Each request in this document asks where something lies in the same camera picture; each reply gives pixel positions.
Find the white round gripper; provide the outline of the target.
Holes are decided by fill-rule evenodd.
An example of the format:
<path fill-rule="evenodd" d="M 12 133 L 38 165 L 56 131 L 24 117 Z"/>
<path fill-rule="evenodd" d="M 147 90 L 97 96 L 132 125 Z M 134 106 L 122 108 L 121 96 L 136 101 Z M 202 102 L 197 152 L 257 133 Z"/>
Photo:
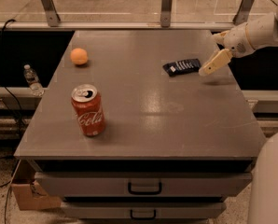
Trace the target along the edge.
<path fill-rule="evenodd" d="M 199 69 L 199 75 L 202 77 L 211 75 L 227 65 L 232 56 L 242 58 L 255 52 L 247 38 L 246 22 L 230 30 L 213 34 L 213 39 L 224 49 L 215 51 L 210 59 L 202 65 Z"/>

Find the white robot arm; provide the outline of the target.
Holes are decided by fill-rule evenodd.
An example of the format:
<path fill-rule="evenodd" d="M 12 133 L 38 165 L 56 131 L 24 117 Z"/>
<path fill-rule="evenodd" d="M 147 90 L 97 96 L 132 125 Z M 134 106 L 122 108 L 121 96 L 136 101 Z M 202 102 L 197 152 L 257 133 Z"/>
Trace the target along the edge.
<path fill-rule="evenodd" d="M 199 70 L 208 76 L 232 58 L 242 58 L 266 47 L 278 47 L 278 7 L 259 19 L 247 21 L 214 36 L 223 49 Z M 251 186 L 247 224 L 278 224 L 278 133 L 259 152 Z"/>

